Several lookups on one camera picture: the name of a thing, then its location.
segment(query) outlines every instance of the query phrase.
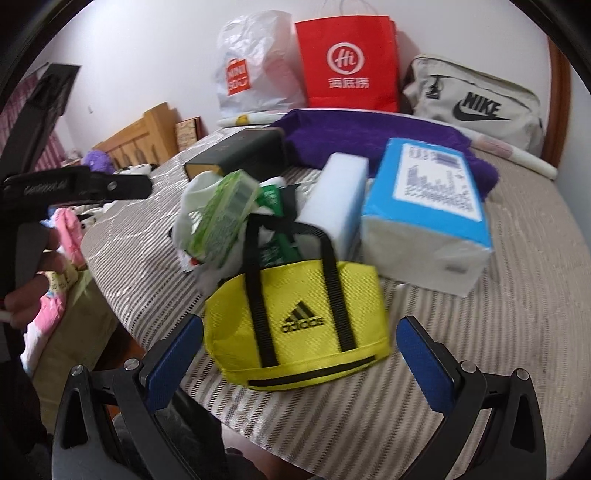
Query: purple plush toy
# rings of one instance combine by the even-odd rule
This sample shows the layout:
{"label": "purple plush toy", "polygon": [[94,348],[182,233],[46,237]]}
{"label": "purple plush toy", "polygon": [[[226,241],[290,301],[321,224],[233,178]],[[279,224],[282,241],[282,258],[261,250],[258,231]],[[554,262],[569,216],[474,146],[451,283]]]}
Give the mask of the purple plush toy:
{"label": "purple plush toy", "polygon": [[92,171],[103,173],[115,173],[115,168],[109,156],[101,150],[91,150],[82,159],[82,164],[90,167]]}

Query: blue box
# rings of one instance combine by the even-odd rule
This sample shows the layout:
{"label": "blue box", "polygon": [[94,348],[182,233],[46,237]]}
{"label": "blue box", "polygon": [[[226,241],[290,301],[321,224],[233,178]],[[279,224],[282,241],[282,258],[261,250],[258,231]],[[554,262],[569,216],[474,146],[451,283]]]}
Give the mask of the blue box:
{"label": "blue box", "polygon": [[363,207],[363,258],[380,275],[465,297],[492,253],[461,152],[390,139]]}

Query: pink cloth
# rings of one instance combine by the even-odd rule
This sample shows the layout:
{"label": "pink cloth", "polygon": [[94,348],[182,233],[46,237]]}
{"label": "pink cloth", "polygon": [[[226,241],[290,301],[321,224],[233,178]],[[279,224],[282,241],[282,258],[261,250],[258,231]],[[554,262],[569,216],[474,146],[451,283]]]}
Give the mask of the pink cloth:
{"label": "pink cloth", "polygon": [[21,363],[25,372],[32,377],[46,347],[47,342],[61,321],[66,309],[66,294],[44,295],[41,298],[41,310],[25,332],[25,351],[21,354]]}
{"label": "pink cloth", "polygon": [[76,268],[81,269],[86,265],[86,260],[80,250],[83,231],[78,217],[69,208],[58,208],[53,214],[53,221],[60,232],[61,246],[66,257]]}

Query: red paper bag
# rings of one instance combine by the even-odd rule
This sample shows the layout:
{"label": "red paper bag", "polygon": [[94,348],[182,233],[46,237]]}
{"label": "red paper bag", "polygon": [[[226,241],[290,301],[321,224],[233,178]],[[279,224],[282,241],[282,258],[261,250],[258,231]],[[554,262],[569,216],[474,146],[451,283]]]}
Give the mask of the red paper bag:
{"label": "red paper bag", "polygon": [[345,15],[295,24],[311,107],[398,112],[395,24]]}

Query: blue pad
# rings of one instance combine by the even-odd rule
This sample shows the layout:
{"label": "blue pad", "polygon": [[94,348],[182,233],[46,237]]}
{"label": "blue pad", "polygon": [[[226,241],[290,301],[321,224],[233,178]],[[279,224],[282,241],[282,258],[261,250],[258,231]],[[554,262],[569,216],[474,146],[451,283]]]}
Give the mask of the blue pad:
{"label": "blue pad", "polygon": [[396,327],[396,343],[431,409],[448,415],[453,410],[453,380],[406,317]]}
{"label": "blue pad", "polygon": [[145,405],[149,412],[168,405],[202,343],[203,322],[192,315],[146,379]]}

